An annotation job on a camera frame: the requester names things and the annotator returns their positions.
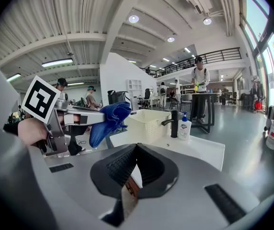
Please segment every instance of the white countertop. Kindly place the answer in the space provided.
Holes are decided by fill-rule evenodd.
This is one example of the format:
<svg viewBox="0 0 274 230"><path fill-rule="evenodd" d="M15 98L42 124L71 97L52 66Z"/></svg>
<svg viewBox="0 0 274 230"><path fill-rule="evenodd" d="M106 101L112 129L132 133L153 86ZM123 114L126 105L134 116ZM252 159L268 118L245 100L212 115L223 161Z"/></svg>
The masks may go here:
<svg viewBox="0 0 274 230"><path fill-rule="evenodd" d="M130 143L144 143L136 136L130 135L128 131L110 136L110 141L114 147ZM189 140L171 138L170 135L162 137L149 145L165 148L184 155L192 156L208 162L218 170L222 170L225 145L198 137L190 136ZM132 172L132 177L137 185L142 188L142 180L138 167Z"/></svg>

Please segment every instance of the backpack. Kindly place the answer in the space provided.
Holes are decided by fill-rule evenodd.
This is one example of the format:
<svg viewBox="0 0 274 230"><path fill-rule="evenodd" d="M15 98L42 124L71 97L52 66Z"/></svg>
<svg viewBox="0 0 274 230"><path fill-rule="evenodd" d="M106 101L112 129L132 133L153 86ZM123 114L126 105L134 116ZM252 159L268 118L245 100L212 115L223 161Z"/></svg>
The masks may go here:
<svg viewBox="0 0 274 230"><path fill-rule="evenodd" d="M206 79L206 68L204 68L204 78Z"/></svg>
<svg viewBox="0 0 274 230"><path fill-rule="evenodd" d="M160 95L165 95L166 94L166 90L164 88L160 88Z"/></svg>

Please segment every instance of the white ceiling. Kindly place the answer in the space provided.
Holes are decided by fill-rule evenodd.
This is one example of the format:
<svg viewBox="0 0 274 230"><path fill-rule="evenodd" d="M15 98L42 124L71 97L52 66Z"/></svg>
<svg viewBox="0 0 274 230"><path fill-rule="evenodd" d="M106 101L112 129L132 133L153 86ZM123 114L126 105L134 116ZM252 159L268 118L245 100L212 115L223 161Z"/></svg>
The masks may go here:
<svg viewBox="0 0 274 230"><path fill-rule="evenodd" d="M222 9L220 0L210 1L210 12ZM130 23L130 15L139 16L139 22ZM158 48L168 52L166 57L183 59L186 54L176 42L187 37L187 46L197 53L189 36L210 30L204 17L185 0L13 0L0 17L0 69L6 77L20 73L11 83L25 90L35 75L51 84L59 77L97 83L99 64L109 52L140 67L166 66L156 57ZM212 24L225 28L224 17L214 17ZM170 36L173 43L167 42ZM70 58L68 52L74 64L41 66Z"/></svg>

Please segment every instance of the desk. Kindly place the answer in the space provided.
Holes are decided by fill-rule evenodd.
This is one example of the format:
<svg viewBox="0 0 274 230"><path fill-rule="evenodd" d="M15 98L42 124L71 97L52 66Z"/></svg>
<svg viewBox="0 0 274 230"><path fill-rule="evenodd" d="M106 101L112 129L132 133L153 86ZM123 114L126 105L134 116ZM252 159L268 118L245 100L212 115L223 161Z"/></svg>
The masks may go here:
<svg viewBox="0 0 274 230"><path fill-rule="evenodd" d="M131 143L144 143L142 139L130 135L128 131L110 136L110 141L114 147ZM192 156L201 159L219 171L222 170L225 145L198 137L190 136L189 140L181 140L179 138L171 138L170 134L153 141L149 145L165 148L184 155ZM139 168L136 167L132 172L132 178L142 188L142 179Z"/></svg>
<svg viewBox="0 0 274 230"><path fill-rule="evenodd" d="M192 93L191 95L193 96L193 100L192 100L192 105L191 105L191 114L190 114L190 122L192 122L193 120L193 115L192 113L194 112L194 106L195 106L195 100L196 97L198 96L198 110L197 110L197 117L199 116L199 112L200 112L200 105L201 105L201 101L207 100L207 107L208 107L208 123L207 124L202 124L201 122L198 121L197 118L197 124L192 124L191 128L196 128L196 127L200 127L203 130L205 130L208 134L210 133L210 127L215 125L215 99L214 97L217 95L218 93Z"/></svg>

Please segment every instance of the white wall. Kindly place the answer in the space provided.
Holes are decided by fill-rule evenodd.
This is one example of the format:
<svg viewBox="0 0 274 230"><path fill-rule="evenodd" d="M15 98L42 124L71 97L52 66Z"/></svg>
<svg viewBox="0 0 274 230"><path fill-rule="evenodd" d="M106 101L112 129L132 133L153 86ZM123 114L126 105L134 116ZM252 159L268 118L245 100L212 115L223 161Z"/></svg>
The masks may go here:
<svg viewBox="0 0 274 230"><path fill-rule="evenodd" d="M65 89L65 92L68 94L69 100L75 100L80 101L80 98L85 98L85 94L87 92L89 85L84 84L81 87L67 87ZM94 92L92 95L97 103L99 103L102 100L102 93L101 93L101 87L100 85L93 85L93 87L96 89L96 92Z"/></svg>
<svg viewBox="0 0 274 230"><path fill-rule="evenodd" d="M126 91L127 79L141 80L143 93L151 87L157 93L155 78L116 53L109 53L106 64L100 65L100 77L103 105L108 105L107 91Z"/></svg>

